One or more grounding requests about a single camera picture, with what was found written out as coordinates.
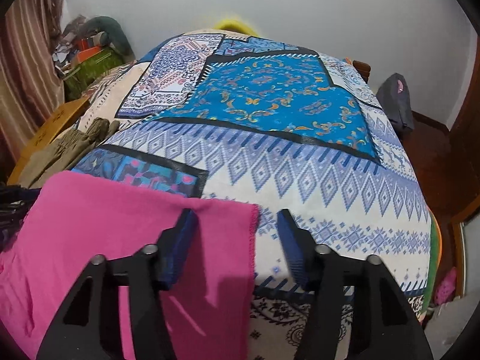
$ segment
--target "striped curtain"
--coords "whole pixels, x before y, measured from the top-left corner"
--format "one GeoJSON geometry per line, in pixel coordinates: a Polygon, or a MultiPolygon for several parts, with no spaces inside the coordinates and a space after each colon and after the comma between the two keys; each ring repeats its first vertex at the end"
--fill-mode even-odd
{"type": "Polygon", "coordinates": [[[0,17],[0,172],[64,102],[51,52],[61,34],[63,0],[15,0],[0,17]]]}

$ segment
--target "yellow round object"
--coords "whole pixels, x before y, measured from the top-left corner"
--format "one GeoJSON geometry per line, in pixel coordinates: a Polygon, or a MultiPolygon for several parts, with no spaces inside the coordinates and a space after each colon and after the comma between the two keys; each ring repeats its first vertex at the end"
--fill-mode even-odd
{"type": "Polygon", "coordinates": [[[258,34],[249,26],[235,19],[225,19],[217,23],[216,30],[239,32],[245,35],[258,36],[258,34]]]}

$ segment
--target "bed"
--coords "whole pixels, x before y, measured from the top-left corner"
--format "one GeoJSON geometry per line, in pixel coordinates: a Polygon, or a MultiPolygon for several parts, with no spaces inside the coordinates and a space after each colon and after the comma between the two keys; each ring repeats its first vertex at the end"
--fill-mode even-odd
{"type": "MultiPolygon", "coordinates": [[[[73,171],[260,206],[250,360],[292,359],[310,307],[312,294],[290,277],[278,238],[283,208],[318,244],[380,256],[422,319],[438,227],[390,122],[351,64],[235,32],[194,31],[115,69],[90,102],[75,128],[105,117],[121,130],[73,171]]],[[[347,354],[354,289],[344,292],[338,359],[347,354]]]]}

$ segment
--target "gray bag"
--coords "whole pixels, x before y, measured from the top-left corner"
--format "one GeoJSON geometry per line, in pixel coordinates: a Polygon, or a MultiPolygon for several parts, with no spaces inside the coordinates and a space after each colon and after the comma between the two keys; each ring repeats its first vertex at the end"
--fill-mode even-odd
{"type": "Polygon", "coordinates": [[[392,74],[379,88],[377,99],[397,134],[414,129],[410,93],[401,74],[392,74]]]}

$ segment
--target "green container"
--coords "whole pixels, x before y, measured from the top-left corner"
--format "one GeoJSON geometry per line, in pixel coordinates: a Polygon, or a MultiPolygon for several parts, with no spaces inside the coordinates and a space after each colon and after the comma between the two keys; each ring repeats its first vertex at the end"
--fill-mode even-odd
{"type": "Polygon", "coordinates": [[[82,92],[100,75],[123,63],[121,55],[109,47],[83,61],[63,79],[65,101],[79,99],[82,92]]]}

